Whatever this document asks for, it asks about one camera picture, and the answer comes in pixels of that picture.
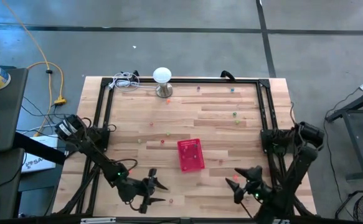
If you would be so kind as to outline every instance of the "red basket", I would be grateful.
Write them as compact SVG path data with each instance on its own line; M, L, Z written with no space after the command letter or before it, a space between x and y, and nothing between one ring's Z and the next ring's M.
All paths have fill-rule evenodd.
M180 168L183 172L205 169L204 157L199 139L178 141Z

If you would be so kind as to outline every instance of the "concrete floor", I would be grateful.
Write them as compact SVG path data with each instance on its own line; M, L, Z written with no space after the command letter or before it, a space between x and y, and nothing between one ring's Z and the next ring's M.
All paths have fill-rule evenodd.
M7 1L26 24L260 28L254 0ZM363 30L360 0L262 0L262 4L268 29ZM0 22L15 22L1 1ZM138 70L142 75L150 75L157 67L167 67L175 76L217 77L222 70L228 70L236 77L269 77L261 34L47 31L32 34L48 60L65 72L64 95L68 103L58 113L76 112L86 75L113 75L120 70ZM322 127L325 112L363 83L363 35L269 35L269 41L276 76L287 79L298 121ZM23 31L0 30L1 65L26 67L41 60ZM29 72L25 91L25 96L42 111L47 110L49 100L44 71L41 65ZM53 78L56 97L58 73ZM18 128L34 128L41 121L21 111ZM344 123L327 124L327 130L345 199L354 190L363 189L363 180L344 180L346 174L360 168ZM310 167L309 177L318 213L333 217L341 202L327 148ZM25 194L21 212L43 214L50 194L49 190ZM28 198L35 202L27 203ZM351 219L346 212L341 218Z

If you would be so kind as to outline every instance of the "wooden tabletop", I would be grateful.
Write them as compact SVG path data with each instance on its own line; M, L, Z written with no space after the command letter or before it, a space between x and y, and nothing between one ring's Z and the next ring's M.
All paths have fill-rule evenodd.
M77 114L93 119L102 77L86 77ZM270 79L276 118L280 129L290 129L290 97L286 80ZM166 199L148 207L146 214L130 209L119 198L102 174L98 184L94 216L117 217L218 217L245 218L245 211L233 202L233 192L224 181L238 175L233 168L263 167L263 178L270 183L268 162L259 138L262 129L256 88L252 84L178 84L173 83L170 102L156 96L152 88L134 91L115 90L109 124L117 126L110 135L106 155L111 159L137 159L138 166L130 177L142 179L152 167L158 169L159 181L169 190L159 190L153 197ZM266 114L269 114L263 90ZM101 112L100 124L106 105ZM177 142L199 138L205 169L183 173L180 170ZM291 156L285 161L290 164ZM80 153L66 160L62 171L53 212L64 207L82 179L85 156ZM245 179L238 176L241 185ZM85 206L90 187L86 193ZM308 210L316 213L308 176L296 192ZM139 207L141 197L134 199ZM243 203L254 215L260 206L251 195Z

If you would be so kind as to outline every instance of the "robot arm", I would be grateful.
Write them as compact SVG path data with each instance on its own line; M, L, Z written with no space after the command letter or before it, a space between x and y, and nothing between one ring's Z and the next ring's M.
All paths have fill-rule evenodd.
M260 166L250 169L235 168L235 171L247 179L244 188L240 188L239 184L225 179L234 191L235 203L242 201L245 192L262 201L262 205L254 217L259 224L273 223L275 217L282 218L288 215L288 211L293 207L297 188L310 164L317 158L318 151L323 148L324 133L310 124L301 122L290 131L273 130L273 133L268 134L268 138L274 144L287 144L289 142L297 148L293 162L281 183L282 187L271 188L268 186L262 179Z
M158 178L155 177L156 169L149 170L148 177L143 180L129 178L130 170L127 169L123 163L109 159L103 153L104 150L97 147L98 142L102 140L102 136L107 134L107 129L100 129L94 126L86 127L78 116L71 115L55 126L55 132L61 140L72 144L77 148L78 152L89 157L95 163L93 170L100 168L109 185L118 189L119 197L125 204L130 205L133 210L139 211L139 213L146 213L148 205L151 205L153 202L164 200L160 198L151 198L151 195L155 191L155 187L167 190L167 188L158 181ZM88 182L82 184L72 200L65 206L66 210L62 211L62 213L67 213L69 210L73 209L80 197L79 195L84 192L92 179L93 172L91 171L87 177ZM144 197L144 199L139 208L133 208L131 203L137 195Z

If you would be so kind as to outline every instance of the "white cable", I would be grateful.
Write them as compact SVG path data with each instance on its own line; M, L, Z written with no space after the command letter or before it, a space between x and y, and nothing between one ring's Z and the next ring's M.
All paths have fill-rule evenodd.
M130 78L136 78L137 82L131 82ZM118 78L126 78L127 80L118 80ZM141 88L156 88L155 86L141 86L139 85L139 78L134 73L130 72L123 72L123 73L116 73L113 76L113 81L108 85L109 88L113 89L113 87L119 89L120 91L133 91L136 90L138 87ZM132 88L130 90L125 88L119 88L119 87L129 87L134 86L135 88Z
M55 124L47 124L47 125L44 125L42 128L45 128L45 127L54 127L55 126ZM30 129L30 130L27 130L27 131L24 131L23 133L21 133L21 134L25 134L25 133L28 133L29 131L34 131L34 130L36 130L36 129L39 129L40 128L40 126L39 127L36 127L36 128L32 128L32 129Z

